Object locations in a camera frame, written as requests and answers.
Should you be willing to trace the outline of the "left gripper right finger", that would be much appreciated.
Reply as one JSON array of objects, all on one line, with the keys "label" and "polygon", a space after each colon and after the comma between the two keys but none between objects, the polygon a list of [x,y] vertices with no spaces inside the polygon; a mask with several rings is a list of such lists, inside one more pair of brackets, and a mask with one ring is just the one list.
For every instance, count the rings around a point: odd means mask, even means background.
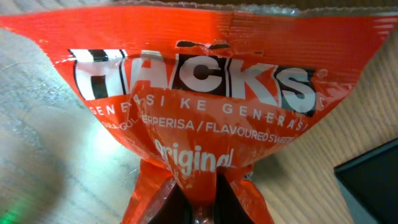
[{"label": "left gripper right finger", "polygon": [[217,175],[215,224],[254,224],[224,175]]}]

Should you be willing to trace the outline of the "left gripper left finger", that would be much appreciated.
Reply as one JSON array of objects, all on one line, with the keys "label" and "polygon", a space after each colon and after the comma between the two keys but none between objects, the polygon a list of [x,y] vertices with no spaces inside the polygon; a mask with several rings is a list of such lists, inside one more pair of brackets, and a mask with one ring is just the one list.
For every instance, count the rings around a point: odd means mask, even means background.
[{"label": "left gripper left finger", "polygon": [[192,224],[192,206],[180,187],[175,185],[163,206],[148,224]]}]

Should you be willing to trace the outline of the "red Hacks candy bag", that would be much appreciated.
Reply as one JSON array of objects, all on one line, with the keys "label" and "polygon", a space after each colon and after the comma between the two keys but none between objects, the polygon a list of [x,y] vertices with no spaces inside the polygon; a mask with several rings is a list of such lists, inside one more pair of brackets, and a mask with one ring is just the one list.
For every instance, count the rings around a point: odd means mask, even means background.
[{"label": "red Hacks candy bag", "polygon": [[1,17],[141,158],[123,223],[148,223],[175,185],[192,223],[215,223],[218,174],[254,223],[272,223],[255,162],[346,98],[396,23],[396,7],[155,1]]}]

